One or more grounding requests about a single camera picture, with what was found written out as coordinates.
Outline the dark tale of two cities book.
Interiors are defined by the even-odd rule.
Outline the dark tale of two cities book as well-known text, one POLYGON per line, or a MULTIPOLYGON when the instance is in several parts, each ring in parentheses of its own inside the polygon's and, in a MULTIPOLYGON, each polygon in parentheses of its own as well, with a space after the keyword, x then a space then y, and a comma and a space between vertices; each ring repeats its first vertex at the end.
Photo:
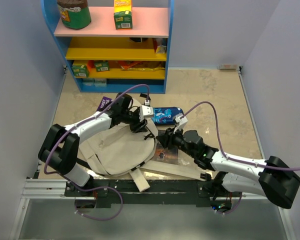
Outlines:
POLYGON ((167 163, 167 164, 178 164, 178 148, 164 148, 158 141, 155 149, 154 156, 151 158, 152 161, 167 163))

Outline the blue dinosaur pencil case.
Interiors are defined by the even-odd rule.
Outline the blue dinosaur pencil case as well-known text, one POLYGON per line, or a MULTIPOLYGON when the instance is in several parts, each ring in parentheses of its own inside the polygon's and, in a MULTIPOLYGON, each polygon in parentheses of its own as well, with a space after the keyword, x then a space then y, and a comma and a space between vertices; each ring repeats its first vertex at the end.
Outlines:
POLYGON ((151 118, 156 126, 171 126, 174 125, 174 117, 179 114, 184 114, 180 107, 154 107, 154 115, 151 118))

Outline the cream canvas backpack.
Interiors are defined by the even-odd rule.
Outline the cream canvas backpack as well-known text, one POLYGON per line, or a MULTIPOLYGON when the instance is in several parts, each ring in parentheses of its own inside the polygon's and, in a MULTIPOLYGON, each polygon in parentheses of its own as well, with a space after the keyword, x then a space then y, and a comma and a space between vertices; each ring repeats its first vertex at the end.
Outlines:
POLYGON ((147 132, 140 133, 133 133, 128 124, 120 123, 83 141, 79 151, 94 173, 105 177, 129 174, 140 192, 150 188, 144 170, 199 181, 211 179, 210 173, 203 170, 151 160, 157 141, 147 134, 159 133, 152 120, 148 121, 147 132))

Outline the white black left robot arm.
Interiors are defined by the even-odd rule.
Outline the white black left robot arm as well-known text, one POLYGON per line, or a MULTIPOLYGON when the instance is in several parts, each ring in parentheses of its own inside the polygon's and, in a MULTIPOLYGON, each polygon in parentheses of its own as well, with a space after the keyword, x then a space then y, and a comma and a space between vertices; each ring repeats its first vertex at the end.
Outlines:
POLYGON ((39 160, 44 162, 44 173, 61 175, 76 184, 78 193, 89 196, 94 184, 91 176, 77 163, 79 146, 93 135, 120 123, 129 125, 132 133, 144 132, 147 119, 154 114, 150 100, 146 99, 135 110, 133 108, 132 97, 122 93, 88 118, 67 126, 52 125, 38 153, 39 160))

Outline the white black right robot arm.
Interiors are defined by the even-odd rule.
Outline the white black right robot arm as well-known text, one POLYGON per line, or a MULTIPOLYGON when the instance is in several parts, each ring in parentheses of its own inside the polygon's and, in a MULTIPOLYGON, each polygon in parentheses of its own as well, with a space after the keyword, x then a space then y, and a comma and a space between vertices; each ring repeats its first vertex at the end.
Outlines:
POLYGON ((280 158, 251 159, 222 153, 204 143, 196 130, 168 128, 156 139, 164 148, 176 147, 203 170, 218 172, 211 183, 220 197, 244 192, 266 197, 274 205, 290 209, 300 187, 300 177, 280 158))

